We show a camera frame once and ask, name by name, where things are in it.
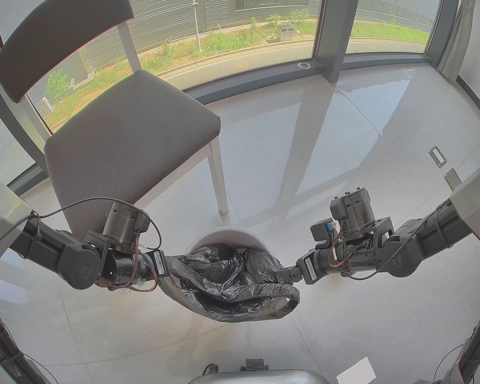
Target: paper on floor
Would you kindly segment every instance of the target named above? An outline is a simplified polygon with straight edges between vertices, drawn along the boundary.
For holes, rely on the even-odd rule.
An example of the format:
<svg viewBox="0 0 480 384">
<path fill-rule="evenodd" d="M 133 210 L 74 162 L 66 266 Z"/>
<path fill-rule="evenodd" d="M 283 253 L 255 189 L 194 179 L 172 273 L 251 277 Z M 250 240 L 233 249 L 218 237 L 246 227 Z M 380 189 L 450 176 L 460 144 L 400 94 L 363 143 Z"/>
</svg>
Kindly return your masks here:
<svg viewBox="0 0 480 384">
<path fill-rule="evenodd" d="M 336 377 L 338 384 L 368 384 L 375 376 L 368 357 L 360 360 L 353 367 L 348 368 Z"/>
</svg>

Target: lamp post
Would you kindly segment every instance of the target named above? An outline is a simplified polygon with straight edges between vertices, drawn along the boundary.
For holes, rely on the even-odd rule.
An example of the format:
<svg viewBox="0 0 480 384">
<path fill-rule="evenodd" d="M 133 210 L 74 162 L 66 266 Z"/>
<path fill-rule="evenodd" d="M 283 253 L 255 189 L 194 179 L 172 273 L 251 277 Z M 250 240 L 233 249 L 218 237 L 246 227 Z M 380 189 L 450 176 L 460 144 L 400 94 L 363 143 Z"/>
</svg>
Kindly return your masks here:
<svg viewBox="0 0 480 384">
<path fill-rule="evenodd" d="M 197 48 L 199 52 L 202 52 L 202 47 L 200 46 L 200 35 L 198 34 L 197 8 L 198 8 L 198 3 L 196 3 L 195 0 L 193 0 L 192 9 L 193 9 L 193 12 L 195 13 L 195 29 L 197 31 Z"/>
</svg>

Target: green lawn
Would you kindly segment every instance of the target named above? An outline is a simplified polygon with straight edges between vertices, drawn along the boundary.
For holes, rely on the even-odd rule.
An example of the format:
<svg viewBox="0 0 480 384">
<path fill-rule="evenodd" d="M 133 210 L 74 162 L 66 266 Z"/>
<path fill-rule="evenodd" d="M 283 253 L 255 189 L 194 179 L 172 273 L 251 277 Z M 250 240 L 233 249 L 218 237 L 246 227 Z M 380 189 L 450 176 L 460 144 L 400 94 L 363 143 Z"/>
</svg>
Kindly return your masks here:
<svg viewBox="0 0 480 384">
<path fill-rule="evenodd" d="M 302 35 L 315 35 L 316 19 L 297 22 L 295 29 Z M 427 43 L 429 34 L 417 29 L 396 25 L 394 20 L 388 23 L 375 23 L 356 20 L 351 37 L 385 38 L 418 43 Z M 164 42 L 154 52 L 140 58 L 142 68 L 154 75 L 159 75 L 170 68 L 177 68 L 193 61 L 208 58 L 243 48 L 267 45 L 267 39 L 276 38 L 276 27 L 256 25 L 250 28 L 230 32 L 211 32 L 201 38 L 202 52 L 198 52 L 196 40 L 181 41 L 176 44 Z M 297 33 L 294 39 L 302 39 Z M 56 103 L 51 114 L 46 116 L 48 126 L 55 131 L 69 117 L 87 105 L 113 84 L 132 73 L 127 60 L 99 70 L 93 80 L 76 89 L 73 93 Z"/>
<path fill-rule="evenodd" d="M 355 20 L 353 23 L 351 37 L 372 37 L 417 43 L 427 43 L 430 34 L 414 28 L 404 27 L 393 23 L 372 23 Z"/>
</svg>

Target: gray curtain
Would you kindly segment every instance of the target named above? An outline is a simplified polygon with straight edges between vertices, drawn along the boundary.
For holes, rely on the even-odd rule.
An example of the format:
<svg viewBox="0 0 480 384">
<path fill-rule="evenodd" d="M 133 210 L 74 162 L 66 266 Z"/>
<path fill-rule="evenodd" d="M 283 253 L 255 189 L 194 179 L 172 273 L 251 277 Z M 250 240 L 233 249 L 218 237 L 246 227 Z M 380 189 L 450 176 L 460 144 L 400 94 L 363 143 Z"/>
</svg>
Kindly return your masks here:
<svg viewBox="0 0 480 384">
<path fill-rule="evenodd" d="M 456 81 L 467 51 L 472 31 L 475 0 L 462 0 L 455 18 L 452 33 L 437 70 L 450 81 Z"/>
</svg>

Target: gray fabric upholstery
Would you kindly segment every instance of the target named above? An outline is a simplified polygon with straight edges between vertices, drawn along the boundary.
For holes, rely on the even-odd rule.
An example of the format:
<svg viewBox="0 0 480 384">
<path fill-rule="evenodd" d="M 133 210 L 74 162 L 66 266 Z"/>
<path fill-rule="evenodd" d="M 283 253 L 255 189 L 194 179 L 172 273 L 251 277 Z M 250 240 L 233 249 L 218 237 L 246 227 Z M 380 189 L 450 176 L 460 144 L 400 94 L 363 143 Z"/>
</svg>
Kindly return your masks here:
<svg viewBox="0 0 480 384">
<path fill-rule="evenodd" d="M 220 133 L 220 117 L 177 88 L 137 71 L 70 118 L 45 144 L 61 206 L 107 196 L 135 203 Z M 102 232 L 108 202 L 65 210 L 77 237 Z"/>
<path fill-rule="evenodd" d="M 133 19 L 129 0 L 45 0 L 0 50 L 1 86 L 18 103 L 63 59 L 129 19 Z"/>
</svg>

